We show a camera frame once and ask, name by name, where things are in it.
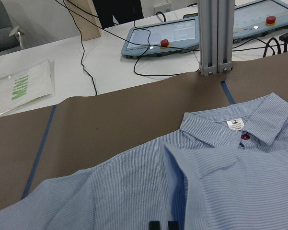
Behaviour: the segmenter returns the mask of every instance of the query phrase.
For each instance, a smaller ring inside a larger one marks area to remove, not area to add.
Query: gray chair
[[[0,52],[20,45],[14,35],[9,36],[12,29],[10,18],[0,1]]]

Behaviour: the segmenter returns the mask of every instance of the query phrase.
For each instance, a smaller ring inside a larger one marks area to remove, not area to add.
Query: red button
[[[250,138],[250,136],[248,134],[243,134],[243,135],[241,135],[241,138],[244,140],[248,140]]]
[[[266,24],[274,24],[276,22],[276,17],[275,16],[268,16],[266,18]]]
[[[167,40],[167,39],[163,39],[162,41],[161,41],[161,46],[162,47],[167,47],[169,45],[169,41]]]

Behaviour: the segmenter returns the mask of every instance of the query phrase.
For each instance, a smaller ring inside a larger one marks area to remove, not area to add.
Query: shirt sleeve
[[[28,197],[0,211],[0,230],[92,229],[92,169],[43,181]]]

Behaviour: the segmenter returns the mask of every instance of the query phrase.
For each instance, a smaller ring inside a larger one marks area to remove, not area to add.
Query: blue tape strip
[[[39,149],[38,149],[37,155],[35,157],[35,160],[34,160],[34,163],[33,163],[33,166],[32,166],[32,169],[31,169],[31,172],[30,172],[30,175],[29,175],[27,184],[25,186],[25,189],[24,189],[23,196],[22,196],[21,200],[26,198],[28,196],[28,194],[29,194],[29,191],[30,191],[30,188],[31,188],[31,185],[32,185],[32,182],[33,182],[33,178],[34,178],[34,175],[35,175],[35,172],[36,172],[36,169],[37,169],[37,165],[38,165],[39,159],[40,159],[40,157],[42,155],[42,152],[43,152],[43,149],[44,149],[44,145],[45,145],[48,133],[49,133],[49,129],[50,129],[51,122],[52,122],[54,113],[56,111],[56,108],[57,108],[57,105],[54,105],[52,107],[52,111],[51,111],[50,117],[48,119],[48,123],[47,123],[46,129],[45,129],[42,141],[41,141],[41,143],[39,145]]]
[[[224,80],[222,80],[220,82],[220,84],[221,84],[222,90],[224,91],[225,95],[227,96],[227,99],[228,99],[229,103],[230,104],[235,104],[235,101],[234,101],[234,99],[233,99],[233,97],[232,97],[232,95],[231,95],[231,93],[230,93],[230,91],[228,89],[227,84],[226,84],[226,78]]]

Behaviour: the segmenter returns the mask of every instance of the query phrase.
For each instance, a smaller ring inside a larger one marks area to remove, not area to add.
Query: metal post
[[[234,0],[198,0],[198,16],[201,74],[232,70]]]

